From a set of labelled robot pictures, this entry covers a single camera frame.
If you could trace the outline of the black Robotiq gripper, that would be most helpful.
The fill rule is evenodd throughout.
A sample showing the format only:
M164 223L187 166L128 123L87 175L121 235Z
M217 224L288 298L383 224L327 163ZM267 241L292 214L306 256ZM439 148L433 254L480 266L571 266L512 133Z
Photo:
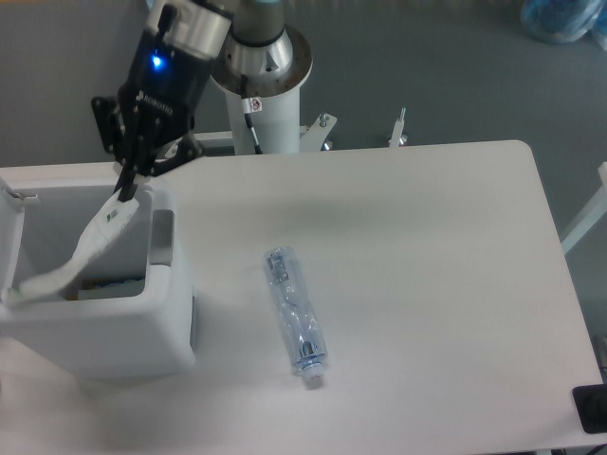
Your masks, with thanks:
M145 29L118 98L91 100L103 149L120 165L119 201L134 198L140 179L202 156L202 146L189 131L211 72L210 60L158 45L156 35ZM154 142L169 143L156 147Z

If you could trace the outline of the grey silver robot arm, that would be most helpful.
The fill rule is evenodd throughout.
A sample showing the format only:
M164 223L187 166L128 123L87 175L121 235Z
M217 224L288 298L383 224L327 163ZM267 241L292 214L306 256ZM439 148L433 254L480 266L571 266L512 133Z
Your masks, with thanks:
M227 38L269 45L284 28L281 1L154 2L126 81L91 101L102 146L121 167L119 201L133 199L141 178L203 156L195 110Z

